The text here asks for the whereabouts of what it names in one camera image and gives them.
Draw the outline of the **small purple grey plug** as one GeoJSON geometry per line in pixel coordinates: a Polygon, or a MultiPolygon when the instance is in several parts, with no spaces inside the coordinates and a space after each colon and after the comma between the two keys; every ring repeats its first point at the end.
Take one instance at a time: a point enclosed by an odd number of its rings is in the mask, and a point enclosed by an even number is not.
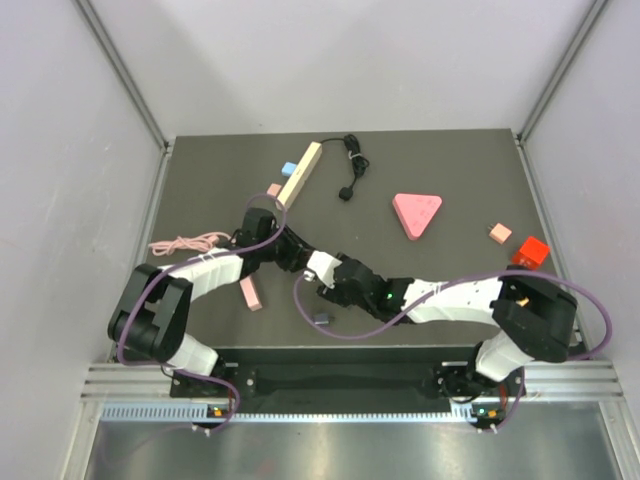
{"type": "Polygon", "coordinates": [[[319,313],[312,317],[314,325],[327,326],[333,321],[333,316],[329,313],[319,313]]]}

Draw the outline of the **pink long power strip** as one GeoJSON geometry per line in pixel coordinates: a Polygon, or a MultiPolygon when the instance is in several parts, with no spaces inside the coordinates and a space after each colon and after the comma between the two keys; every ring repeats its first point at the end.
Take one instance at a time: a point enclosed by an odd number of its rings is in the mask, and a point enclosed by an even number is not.
{"type": "Polygon", "coordinates": [[[251,276],[247,276],[239,283],[246,306],[251,311],[258,311],[262,308],[262,303],[258,295],[255,283],[251,276]]]}

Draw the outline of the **small pink plug adapter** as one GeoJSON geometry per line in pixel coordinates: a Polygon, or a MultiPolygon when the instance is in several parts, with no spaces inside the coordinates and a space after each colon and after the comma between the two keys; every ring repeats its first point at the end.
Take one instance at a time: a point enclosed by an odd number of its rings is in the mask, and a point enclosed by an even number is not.
{"type": "Polygon", "coordinates": [[[267,193],[272,196],[277,196],[280,189],[281,186],[279,184],[271,184],[269,189],[267,190],[267,193]]]}

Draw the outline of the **blue plug adapter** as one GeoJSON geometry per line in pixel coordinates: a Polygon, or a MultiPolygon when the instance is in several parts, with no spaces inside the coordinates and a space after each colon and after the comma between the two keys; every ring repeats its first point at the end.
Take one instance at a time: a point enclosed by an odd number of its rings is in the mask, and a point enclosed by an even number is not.
{"type": "Polygon", "coordinates": [[[286,162],[281,168],[281,174],[284,177],[289,178],[294,174],[296,168],[297,168],[297,165],[295,163],[286,162]]]}

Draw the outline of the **pink triangular socket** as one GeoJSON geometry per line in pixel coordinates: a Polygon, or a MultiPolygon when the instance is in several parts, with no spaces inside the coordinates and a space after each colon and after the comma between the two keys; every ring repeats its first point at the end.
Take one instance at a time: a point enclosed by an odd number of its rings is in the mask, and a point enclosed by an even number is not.
{"type": "Polygon", "coordinates": [[[409,240],[416,241],[425,232],[442,206],[437,195],[398,193],[392,206],[409,240]]]}

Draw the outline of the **beige power strip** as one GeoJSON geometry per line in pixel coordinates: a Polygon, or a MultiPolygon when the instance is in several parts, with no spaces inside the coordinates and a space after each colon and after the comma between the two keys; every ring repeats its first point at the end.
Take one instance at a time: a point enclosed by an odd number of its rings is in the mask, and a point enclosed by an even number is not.
{"type": "Polygon", "coordinates": [[[322,155],[322,144],[311,142],[293,173],[278,193],[277,200],[290,209],[322,155]]]}

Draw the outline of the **peach plug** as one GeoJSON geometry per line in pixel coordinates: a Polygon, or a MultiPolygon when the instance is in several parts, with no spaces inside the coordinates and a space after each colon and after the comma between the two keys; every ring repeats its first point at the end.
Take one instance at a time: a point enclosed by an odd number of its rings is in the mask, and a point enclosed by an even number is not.
{"type": "Polygon", "coordinates": [[[498,244],[504,244],[512,235],[512,230],[501,223],[489,227],[489,238],[498,244]]]}

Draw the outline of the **red cube plug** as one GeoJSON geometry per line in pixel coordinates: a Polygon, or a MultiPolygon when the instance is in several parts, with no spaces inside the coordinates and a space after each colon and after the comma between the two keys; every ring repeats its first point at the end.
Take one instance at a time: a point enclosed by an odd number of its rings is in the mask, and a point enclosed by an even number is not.
{"type": "Polygon", "coordinates": [[[538,270],[549,256],[551,248],[536,237],[529,236],[511,258],[513,265],[538,270]]]}

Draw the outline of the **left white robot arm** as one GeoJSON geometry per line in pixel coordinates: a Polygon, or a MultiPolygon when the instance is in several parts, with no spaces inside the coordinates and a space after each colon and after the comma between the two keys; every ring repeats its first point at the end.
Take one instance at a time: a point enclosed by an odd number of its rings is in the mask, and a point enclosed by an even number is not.
{"type": "Polygon", "coordinates": [[[205,396],[226,387],[217,352],[186,333],[191,302],[275,263],[287,272],[302,270],[313,248],[274,214],[250,208],[231,238],[185,262],[137,266],[107,327],[108,337],[140,362],[155,361],[192,373],[192,384],[205,396]]]}

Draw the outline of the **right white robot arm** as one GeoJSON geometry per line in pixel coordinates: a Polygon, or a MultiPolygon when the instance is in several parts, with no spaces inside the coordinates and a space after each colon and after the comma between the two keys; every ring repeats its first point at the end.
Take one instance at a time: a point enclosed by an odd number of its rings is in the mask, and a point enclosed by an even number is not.
{"type": "Polygon", "coordinates": [[[510,266],[498,277],[437,283],[386,279],[346,255],[315,251],[305,276],[319,281],[321,298],[356,306],[382,322],[448,321],[497,328],[493,338],[474,347],[465,369],[434,374],[449,397],[487,396],[532,361],[563,363],[569,357],[576,299],[523,267],[510,266]]]}

